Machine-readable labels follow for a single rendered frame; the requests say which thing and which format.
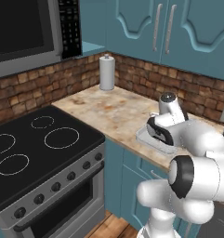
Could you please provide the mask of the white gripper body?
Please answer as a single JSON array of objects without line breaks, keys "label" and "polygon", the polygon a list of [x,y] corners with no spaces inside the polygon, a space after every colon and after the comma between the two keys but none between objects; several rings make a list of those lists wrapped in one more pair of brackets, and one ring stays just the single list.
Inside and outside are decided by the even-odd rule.
[{"label": "white gripper body", "polygon": [[149,119],[147,121],[147,130],[151,137],[160,140],[166,145],[173,145],[173,138],[170,132],[160,126],[157,126],[153,119]]}]

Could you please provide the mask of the white paper towel roll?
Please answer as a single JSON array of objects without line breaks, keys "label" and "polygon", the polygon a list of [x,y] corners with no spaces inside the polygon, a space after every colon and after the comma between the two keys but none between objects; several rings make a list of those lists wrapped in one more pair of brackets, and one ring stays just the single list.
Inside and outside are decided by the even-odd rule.
[{"label": "white paper towel roll", "polygon": [[99,88],[113,90],[114,88],[115,59],[109,54],[99,58]]}]

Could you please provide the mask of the grey dishwasher front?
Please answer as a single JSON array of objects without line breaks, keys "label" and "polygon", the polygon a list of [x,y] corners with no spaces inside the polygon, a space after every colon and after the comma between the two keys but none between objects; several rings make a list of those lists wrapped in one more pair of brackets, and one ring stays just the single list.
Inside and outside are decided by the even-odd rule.
[{"label": "grey dishwasher front", "polygon": [[203,224],[197,238],[224,238],[224,205],[215,204],[215,213]]}]

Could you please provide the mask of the teal wall cupboard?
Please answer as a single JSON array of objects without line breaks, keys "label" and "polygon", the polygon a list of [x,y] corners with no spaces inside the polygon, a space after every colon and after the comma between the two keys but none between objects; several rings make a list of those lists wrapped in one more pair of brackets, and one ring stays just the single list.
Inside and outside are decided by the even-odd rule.
[{"label": "teal wall cupboard", "polygon": [[106,0],[80,0],[83,56],[106,50]]}]

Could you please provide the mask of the silver microwave oven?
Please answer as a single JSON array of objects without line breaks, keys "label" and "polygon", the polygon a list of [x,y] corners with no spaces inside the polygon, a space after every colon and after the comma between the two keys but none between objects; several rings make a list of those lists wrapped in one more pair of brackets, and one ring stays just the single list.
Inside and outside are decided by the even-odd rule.
[{"label": "silver microwave oven", "polygon": [[81,54],[79,0],[0,0],[0,78]]}]

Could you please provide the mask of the black and silver stove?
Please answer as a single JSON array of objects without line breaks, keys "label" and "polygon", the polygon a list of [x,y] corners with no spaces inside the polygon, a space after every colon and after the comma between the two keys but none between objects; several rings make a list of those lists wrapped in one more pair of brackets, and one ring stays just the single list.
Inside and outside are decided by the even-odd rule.
[{"label": "black and silver stove", "polygon": [[[102,153],[100,161],[95,155]],[[55,106],[47,106],[0,126],[0,238],[19,238],[23,225],[93,173],[104,162],[105,137]],[[83,169],[89,161],[91,167]],[[67,176],[74,172],[74,180]],[[58,192],[51,191],[54,183]],[[33,199],[42,193],[45,200]],[[23,218],[15,211],[24,207]]]}]

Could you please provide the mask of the silver oven door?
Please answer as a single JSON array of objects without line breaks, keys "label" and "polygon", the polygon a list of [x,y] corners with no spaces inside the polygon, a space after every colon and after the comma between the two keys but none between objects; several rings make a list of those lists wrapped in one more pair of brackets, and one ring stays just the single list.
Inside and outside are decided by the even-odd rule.
[{"label": "silver oven door", "polygon": [[104,162],[52,205],[23,225],[15,225],[19,238],[84,238],[104,219]]}]

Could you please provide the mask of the narrow teal base cupboard panel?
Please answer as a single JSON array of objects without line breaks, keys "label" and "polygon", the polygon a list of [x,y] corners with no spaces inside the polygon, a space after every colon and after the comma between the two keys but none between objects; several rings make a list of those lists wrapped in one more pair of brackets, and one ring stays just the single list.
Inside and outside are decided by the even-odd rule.
[{"label": "narrow teal base cupboard panel", "polygon": [[115,142],[106,139],[104,192],[105,208],[116,217],[121,217],[122,173],[124,149]]}]

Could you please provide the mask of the teal wall cupboard door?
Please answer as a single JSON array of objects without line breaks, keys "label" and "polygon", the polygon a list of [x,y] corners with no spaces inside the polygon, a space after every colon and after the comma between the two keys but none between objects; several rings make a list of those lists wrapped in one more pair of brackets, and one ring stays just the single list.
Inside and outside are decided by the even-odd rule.
[{"label": "teal wall cupboard door", "polygon": [[[165,54],[172,5],[177,8]],[[224,0],[169,0],[161,63],[224,80]]]},{"label": "teal wall cupboard door", "polygon": [[[157,51],[152,50],[158,4],[160,14]],[[107,0],[107,49],[132,58],[161,62],[169,0]]]}]

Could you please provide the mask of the teal base cupboard door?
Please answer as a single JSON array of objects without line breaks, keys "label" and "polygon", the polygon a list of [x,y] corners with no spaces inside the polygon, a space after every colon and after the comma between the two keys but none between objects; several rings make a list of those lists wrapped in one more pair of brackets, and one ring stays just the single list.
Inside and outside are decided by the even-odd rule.
[{"label": "teal base cupboard door", "polygon": [[150,209],[138,202],[137,187],[142,181],[158,179],[152,176],[151,170],[167,177],[167,174],[158,166],[152,165],[128,150],[124,151],[121,217],[136,230],[144,226],[149,218]]}]

